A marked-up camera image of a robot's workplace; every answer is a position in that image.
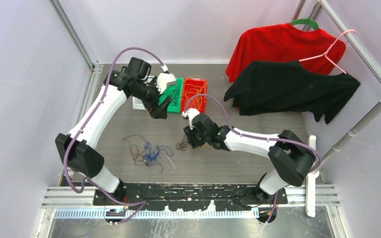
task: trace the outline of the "red t-shirt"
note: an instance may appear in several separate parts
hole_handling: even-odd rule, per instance
[[[229,81],[234,82],[252,61],[288,62],[323,54],[335,41],[326,31],[301,31],[290,23],[253,28],[243,33],[227,66]],[[345,52],[341,40],[335,43],[328,57],[338,63]],[[328,75],[334,65],[325,57],[301,62],[310,72]]]

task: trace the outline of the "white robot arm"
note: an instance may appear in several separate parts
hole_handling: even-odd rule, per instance
[[[167,71],[147,82],[144,78],[150,70],[149,63],[131,58],[128,66],[122,71],[112,72],[107,89],[106,85],[102,86],[97,99],[69,134],[60,133],[56,137],[56,146],[63,162],[69,143],[74,135],[81,131],[69,152],[67,166],[91,179],[118,200],[122,200],[125,195],[123,182],[104,166],[104,158],[95,148],[107,123],[129,96],[141,99],[152,118],[167,118],[167,107],[172,99],[167,97],[159,104],[159,97],[167,86],[176,83],[176,78]]]
[[[217,150],[245,151],[272,161],[275,170],[263,175],[257,184],[256,196],[261,202],[271,200],[273,194],[289,184],[301,186],[315,162],[315,155],[306,148],[274,140],[283,138],[302,142],[289,130],[271,135],[245,132],[237,128],[231,130],[227,125],[219,127],[206,114],[192,108],[183,112],[182,116],[189,120],[189,126],[184,131],[192,148],[208,143]]]

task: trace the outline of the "white wall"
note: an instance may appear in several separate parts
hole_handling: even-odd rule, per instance
[[[0,1],[0,237],[34,237],[88,74],[47,0]]]
[[[381,65],[381,0],[332,0],[329,3],[347,27],[357,31],[356,36]],[[335,36],[340,34],[325,12],[318,24]],[[349,44],[339,65],[356,77],[361,86],[329,125],[323,120],[316,123],[309,115],[310,131],[318,136],[317,148],[321,154],[381,98],[381,85]],[[381,115],[329,159],[323,175],[335,184],[353,237],[381,237]]]
[[[246,30],[291,20],[298,0],[68,0],[100,63],[137,46],[165,62],[228,63]],[[131,56],[154,59],[137,52]]]

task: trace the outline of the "plastic basket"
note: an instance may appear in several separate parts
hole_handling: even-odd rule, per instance
[[[170,113],[180,113],[180,105],[182,100],[183,93],[183,78],[176,78],[176,84],[173,86],[167,87],[166,91],[164,91],[163,95],[160,97],[160,104],[170,96],[173,100],[170,103],[167,111]]]
[[[182,103],[180,112],[185,110],[186,103],[188,103],[189,98],[196,94],[206,93],[208,88],[208,82],[205,79],[199,78],[185,78],[183,83],[183,93],[182,93]],[[200,113],[205,112],[206,107],[206,96],[196,97],[189,104],[188,108],[198,109]]]

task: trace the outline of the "green basket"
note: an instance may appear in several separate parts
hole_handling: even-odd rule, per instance
[[[182,101],[182,91],[183,91],[183,78],[176,78],[176,84],[167,87],[163,95],[160,97],[160,103],[167,98],[167,96],[172,97],[172,102],[170,103],[167,111],[170,113],[180,113],[180,103]]]

